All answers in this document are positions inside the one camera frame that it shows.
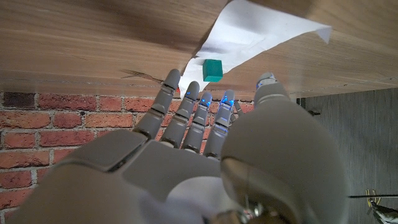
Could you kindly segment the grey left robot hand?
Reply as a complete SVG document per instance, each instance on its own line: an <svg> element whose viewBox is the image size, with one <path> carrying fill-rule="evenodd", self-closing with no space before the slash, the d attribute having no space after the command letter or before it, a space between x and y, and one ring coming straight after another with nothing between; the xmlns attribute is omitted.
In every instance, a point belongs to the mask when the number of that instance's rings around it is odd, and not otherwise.
<svg viewBox="0 0 398 224"><path fill-rule="evenodd" d="M397 223L397 210L371 202L373 215L380 224Z"/></svg>

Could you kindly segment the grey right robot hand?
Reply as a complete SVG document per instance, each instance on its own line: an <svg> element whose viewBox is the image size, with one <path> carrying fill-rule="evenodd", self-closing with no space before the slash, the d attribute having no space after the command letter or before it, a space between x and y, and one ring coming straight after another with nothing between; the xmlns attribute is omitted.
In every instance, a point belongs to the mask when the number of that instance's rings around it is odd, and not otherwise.
<svg viewBox="0 0 398 224"><path fill-rule="evenodd" d="M132 131L110 132L56 164L10 222L347 222L337 146L273 74L259 78L254 109L236 120L226 91L208 136L211 95L191 82L156 139L179 80L172 70Z"/></svg>

